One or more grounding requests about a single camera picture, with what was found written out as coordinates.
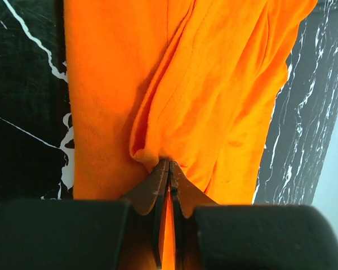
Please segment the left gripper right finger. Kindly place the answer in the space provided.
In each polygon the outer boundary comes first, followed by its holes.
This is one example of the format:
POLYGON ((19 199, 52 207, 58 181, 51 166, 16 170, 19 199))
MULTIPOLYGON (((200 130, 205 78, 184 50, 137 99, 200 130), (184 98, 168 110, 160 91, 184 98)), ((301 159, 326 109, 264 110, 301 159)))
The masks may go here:
POLYGON ((168 179, 176 269, 338 269, 338 241, 307 205, 219 205, 176 162, 168 179))

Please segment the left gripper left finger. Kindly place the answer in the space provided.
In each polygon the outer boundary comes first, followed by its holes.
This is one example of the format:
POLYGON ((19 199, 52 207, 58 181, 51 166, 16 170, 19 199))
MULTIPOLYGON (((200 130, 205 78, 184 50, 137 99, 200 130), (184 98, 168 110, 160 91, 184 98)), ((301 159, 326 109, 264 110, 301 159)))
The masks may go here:
POLYGON ((169 162, 116 200, 0 206, 0 269, 161 269, 169 162))

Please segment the orange t shirt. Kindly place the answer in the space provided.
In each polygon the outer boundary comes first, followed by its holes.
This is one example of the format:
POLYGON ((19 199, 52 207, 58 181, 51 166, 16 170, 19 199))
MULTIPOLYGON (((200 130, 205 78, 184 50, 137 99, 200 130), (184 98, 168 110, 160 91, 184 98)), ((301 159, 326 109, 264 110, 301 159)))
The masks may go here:
POLYGON ((316 1, 65 1, 75 199, 115 199, 160 159, 250 204, 286 60, 316 1))

